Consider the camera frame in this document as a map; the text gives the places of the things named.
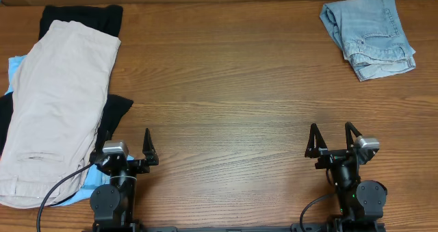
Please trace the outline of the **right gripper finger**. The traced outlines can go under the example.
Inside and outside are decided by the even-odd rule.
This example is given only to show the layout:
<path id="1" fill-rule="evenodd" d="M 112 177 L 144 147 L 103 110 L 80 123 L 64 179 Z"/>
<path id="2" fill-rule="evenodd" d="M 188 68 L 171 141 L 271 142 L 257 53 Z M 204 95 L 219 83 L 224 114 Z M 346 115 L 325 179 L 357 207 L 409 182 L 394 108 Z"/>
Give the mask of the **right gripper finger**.
<path id="1" fill-rule="evenodd" d="M 348 150 L 358 149 L 358 146 L 355 144 L 355 141 L 353 140 L 353 136 L 355 136 L 356 138 L 362 136 L 359 130 L 351 122 L 346 122 L 345 133 L 346 133 L 347 149 Z"/>
<path id="2" fill-rule="evenodd" d="M 309 131 L 309 140 L 305 151 L 305 157 L 318 158 L 327 150 L 327 145 L 318 129 L 318 126 L 315 123 L 312 123 Z"/>

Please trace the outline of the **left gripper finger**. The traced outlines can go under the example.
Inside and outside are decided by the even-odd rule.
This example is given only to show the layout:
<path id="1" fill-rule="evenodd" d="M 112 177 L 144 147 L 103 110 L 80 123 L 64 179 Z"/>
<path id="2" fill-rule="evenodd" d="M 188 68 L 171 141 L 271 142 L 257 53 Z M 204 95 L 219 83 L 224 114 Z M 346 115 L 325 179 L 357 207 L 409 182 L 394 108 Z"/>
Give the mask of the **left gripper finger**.
<path id="1" fill-rule="evenodd" d="M 109 131 L 99 131 L 97 133 L 94 152 L 100 153 L 103 149 L 103 145 L 109 139 L 110 139 L 110 132 Z"/>
<path id="2" fill-rule="evenodd" d="M 153 146 L 151 139 L 151 132 L 149 128 L 146 128 L 144 134 L 142 152 L 145 156 L 146 164 L 148 166 L 157 166 L 159 164 L 159 158 L 155 150 L 155 147 Z"/>

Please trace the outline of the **beige khaki shorts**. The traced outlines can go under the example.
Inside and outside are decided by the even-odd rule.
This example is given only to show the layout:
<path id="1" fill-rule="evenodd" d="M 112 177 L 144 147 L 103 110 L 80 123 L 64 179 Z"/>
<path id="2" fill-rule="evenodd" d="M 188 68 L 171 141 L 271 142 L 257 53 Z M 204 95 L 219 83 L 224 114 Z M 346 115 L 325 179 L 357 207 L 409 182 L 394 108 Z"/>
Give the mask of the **beige khaki shorts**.
<path id="1" fill-rule="evenodd" d="M 52 205 L 83 185 L 119 46 L 117 37 L 56 20 L 21 62 L 1 155 L 2 205 Z"/>

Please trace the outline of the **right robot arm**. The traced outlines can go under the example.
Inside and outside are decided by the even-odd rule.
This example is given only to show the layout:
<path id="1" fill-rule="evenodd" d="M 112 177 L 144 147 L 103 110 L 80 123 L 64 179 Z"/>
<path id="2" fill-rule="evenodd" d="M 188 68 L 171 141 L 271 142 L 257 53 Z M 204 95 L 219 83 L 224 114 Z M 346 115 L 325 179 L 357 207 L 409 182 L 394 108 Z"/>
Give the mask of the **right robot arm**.
<path id="1" fill-rule="evenodd" d="M 318 126 L 315 123 L 310 126 L 305 157 L 317 160 L 315 168 L 325 170 L 334 192 L 311 201 L 302 210 L 299 218 L 301 231 L 309 227 L 325 232 L 385 230 L 385 225 L 379 224 L 378 219 L 383 217 L 387 188 L 378 181 L 363 181 L 359 174 L 359 167 L 367 164 L 379 151 L 380 142 L 375 137 L 364 136 L 350 122 L 345 124 L 345 133 L 346 148 L 330 150 Z M 334 196 L 339 203 L 339 215 L 329 216 L 325 224 L 304 223 L 304 215 L 312 205 Z"/>

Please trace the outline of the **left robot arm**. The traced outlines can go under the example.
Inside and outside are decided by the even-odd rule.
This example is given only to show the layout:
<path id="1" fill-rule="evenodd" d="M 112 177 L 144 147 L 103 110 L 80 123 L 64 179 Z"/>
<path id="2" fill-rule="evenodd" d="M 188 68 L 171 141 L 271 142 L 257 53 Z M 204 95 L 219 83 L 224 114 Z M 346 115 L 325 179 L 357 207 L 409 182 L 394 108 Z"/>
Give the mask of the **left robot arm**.
<path id="1" fill-rule="evenodd" d="M 149 129 L 145 131 L 142 147 L 144 158 L 128 159 L 129 149 L 124 141 L 108 140 L 96 157 L 98 170 L 109 176 L 109 183 L 97 187 L 90 197 L 94 212 L 93 231 L 140 232 L 144 225 L 133 218 L 137 176 L 150 172 L 159 164 Z"/>

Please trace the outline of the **light blue garment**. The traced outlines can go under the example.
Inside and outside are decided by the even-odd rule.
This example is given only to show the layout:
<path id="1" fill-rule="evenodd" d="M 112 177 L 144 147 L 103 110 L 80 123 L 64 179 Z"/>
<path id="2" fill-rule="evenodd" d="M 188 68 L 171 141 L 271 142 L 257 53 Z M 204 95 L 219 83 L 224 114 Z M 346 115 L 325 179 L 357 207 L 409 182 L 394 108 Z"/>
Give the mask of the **light blue garment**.
<path id="1" fill-rule="evenodd" d="M 26 56 L 23 55 L 10 57 L 8 59 L 9 86 L 6 93 L 1 97 L 1 153 L 3 152 L 13 112 L 12 78 L 25 58 Z M 122 117 L 131 109 L 132 105 L 133 101 L 131 99 L 126 99 L 115 94 L 109 94 L 107 96 L 107 102 L 103 109 L 103 116 L 97 133 L 99 131 L 109 131 L 111 138 Z M 96 166 L 92 166 L 90 167 L 85 182 L 81 188 L 68 199 L 56 204 L 56 206 L 67 206 L 90 198 L 96 188 L 107 183 L 109 183 L 109 177 L 98 170 Z"/>

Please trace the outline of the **folded light blue jeans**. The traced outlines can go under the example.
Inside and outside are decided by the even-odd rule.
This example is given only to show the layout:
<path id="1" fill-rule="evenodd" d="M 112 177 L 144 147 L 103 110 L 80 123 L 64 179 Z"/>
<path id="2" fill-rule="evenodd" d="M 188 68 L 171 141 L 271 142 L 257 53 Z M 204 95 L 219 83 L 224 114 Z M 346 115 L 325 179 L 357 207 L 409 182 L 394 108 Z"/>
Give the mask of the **folded light blue jeans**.
<path id="1" fill-rule="evenodd" d="M 395 0 L 345 0 L 325 3 L 320 19 L 359 81 L 415 69 Z"/>

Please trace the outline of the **black t-shirt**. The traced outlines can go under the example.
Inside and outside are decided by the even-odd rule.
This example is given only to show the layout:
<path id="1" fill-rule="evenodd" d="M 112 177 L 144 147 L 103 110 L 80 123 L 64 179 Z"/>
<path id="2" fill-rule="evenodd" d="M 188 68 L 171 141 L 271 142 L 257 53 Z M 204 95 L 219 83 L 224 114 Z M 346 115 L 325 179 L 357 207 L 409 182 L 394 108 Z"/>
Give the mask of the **black t-shirt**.
<path id="1" fill-rule="evenodd" d="M 53 21 L 77 21 L 87 27 L 102 31 L 111 36 L 119 36 L 123 19 L 123 7 L 119 5 L 109 5 L 104 8 L 91 6 L 63 6 L 56 7 L 48 5 L 44 8 L 40 19 L 39 38 L 42 38 L 49 30 Z M 8 90 L 1 97 L 1 148 L 5 146 L 8 128 L 12 118 L 13 87 L 8 86 Z M 133 105 L 131 99 L 110 94 L 103 108 L 103 116 L 98 128 L 96 147 L 103 147 L 104 141 L 110 139 L 114 134 L 121 118 L 130 110 Z"/>

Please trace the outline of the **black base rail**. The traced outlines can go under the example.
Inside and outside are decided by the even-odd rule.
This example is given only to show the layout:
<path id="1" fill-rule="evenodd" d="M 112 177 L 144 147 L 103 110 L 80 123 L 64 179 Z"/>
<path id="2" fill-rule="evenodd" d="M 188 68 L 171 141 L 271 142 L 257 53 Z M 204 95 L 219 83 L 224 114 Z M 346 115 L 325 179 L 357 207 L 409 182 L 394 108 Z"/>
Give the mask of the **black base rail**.
<path id="1" fill-rule="evenodd" d="M 306 223 L 303 225 L 306 232 L 325 232 L 335 231 L 328 229 L 324 223 Z M 372 231 L 372 228 L 366 229 L 349 229 L 344 231 Z M 83 232 L 95 231 L 143 231 L 143 232 L 301 232 L 303 231 L 298 223 L 288 227 L 282 226 L 266 226 L 266 227 L 205 227 L 205 228 L 176 228 L 176 227 L 140 227 L 133 230 L 132 228 L 122 229 L 87 229 Z M 378 232 L 386 232 L 385 225 L 377 224 Z"/>

